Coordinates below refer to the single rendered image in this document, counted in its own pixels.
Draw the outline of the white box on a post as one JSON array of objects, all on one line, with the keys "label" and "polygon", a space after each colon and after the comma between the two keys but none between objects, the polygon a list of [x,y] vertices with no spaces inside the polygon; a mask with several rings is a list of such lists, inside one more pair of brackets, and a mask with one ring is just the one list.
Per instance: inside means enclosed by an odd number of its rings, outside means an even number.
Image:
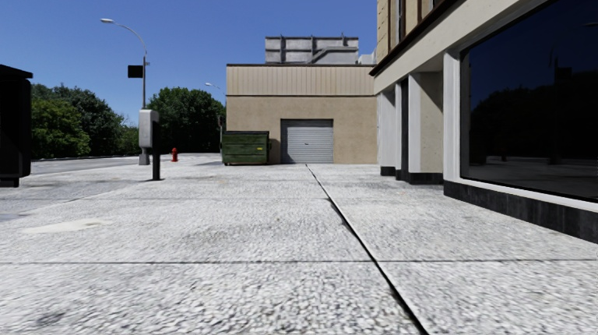
[{"label": "white box on a post", "polygon": [[152,150],[153,177],[154,181],[160,180],[160,125],[159,113],[150,109],[139,111],[139,147],[142,153],[139,155],[140,165],[149,165],[150,156],[148,149]]}]

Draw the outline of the dark box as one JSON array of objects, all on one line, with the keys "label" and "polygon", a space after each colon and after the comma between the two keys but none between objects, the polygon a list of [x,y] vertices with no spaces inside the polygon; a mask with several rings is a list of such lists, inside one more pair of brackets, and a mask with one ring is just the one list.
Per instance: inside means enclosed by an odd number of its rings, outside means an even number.
[{"label": "dark box", "polygon": [[0,65],[0,188],[15,188],[30,174],[32,77]]}]

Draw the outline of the grey street lamp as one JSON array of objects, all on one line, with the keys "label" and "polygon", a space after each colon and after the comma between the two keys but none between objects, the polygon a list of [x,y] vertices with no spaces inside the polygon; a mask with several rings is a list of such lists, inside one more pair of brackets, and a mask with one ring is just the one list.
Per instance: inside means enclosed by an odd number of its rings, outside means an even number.
[{"label": "grey street lamp", "polygon": [[[120,23],[116,23],[114,20],[112,19],[108,19],[108,18],[101,18],[100,21],[102,23],[109,23],[109,24],[114,24],[116,26],[120,26],[125,28],[126,30],[134,33],[138,39],[140,40],[140,42],[142,43],[143,46],[143,50],[144,50],[144,54],[142,57],[142,109],[146,108],[146,65],[147,65],[147,61],[146,61],[146,56],[147,56],[147,48],[146,48],[146,44],[144,42],[144,40],[139,36],[138,33],[136,33],[133,29],[131,29],[130,27],[120,24]],[[145,147],[142,148],[142,152],[139,155],[139,165],[149,165],[150,164],[150,156],[148,154],[148,151]]]}]

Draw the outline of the green dumpster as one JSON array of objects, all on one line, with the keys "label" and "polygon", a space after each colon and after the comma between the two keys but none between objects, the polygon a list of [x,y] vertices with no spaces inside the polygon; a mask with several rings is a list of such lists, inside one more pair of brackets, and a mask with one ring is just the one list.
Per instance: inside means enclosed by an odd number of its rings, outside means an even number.
[{"label": "green dumpster", "polygon": [[269,131],[226,131],[222,135],[222,162],[229,164],[267,164]]}]

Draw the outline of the grey concrete building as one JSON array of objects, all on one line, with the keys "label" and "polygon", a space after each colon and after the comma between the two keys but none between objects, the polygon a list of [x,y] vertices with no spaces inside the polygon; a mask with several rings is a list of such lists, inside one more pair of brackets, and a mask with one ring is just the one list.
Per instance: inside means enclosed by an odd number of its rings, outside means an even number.
[{"label": "grey concrete building", "polygon": [[359,54],[357,37],[266,37],[266,64],[373,65],[376,55]]}]

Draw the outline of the trees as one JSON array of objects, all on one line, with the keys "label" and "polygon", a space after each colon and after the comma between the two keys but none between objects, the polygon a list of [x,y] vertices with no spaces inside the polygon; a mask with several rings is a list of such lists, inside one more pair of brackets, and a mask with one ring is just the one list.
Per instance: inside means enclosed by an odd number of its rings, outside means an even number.
[{"label": "trees", "polygon": [[[217,152],[224,105],[204,90],[165,87],[147,104],[160,114],[160,151]],[[32,157],[98,157],[141,152],[138,127],[90,90],[32,85]]]}]

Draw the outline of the pale stone shopfront building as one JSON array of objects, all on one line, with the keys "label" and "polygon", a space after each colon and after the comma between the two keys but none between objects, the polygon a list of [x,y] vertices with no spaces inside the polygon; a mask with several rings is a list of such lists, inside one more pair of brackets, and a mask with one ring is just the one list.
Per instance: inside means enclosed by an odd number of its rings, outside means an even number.
[{"label": "pale stone shopfront building", "polygon": [[377,0],[381,173],[598,244],[598,0]]}]

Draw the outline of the tan concrete garage building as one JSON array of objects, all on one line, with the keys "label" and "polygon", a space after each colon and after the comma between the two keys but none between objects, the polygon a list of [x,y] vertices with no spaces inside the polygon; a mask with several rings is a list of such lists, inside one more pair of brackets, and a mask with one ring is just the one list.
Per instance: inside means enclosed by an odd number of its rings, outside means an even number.
[{"label": "tan concrete garage building", "polygon": [[374,164],[370,71],[370,65],[229,64],[227,129],[269,132],[272,164]]}]

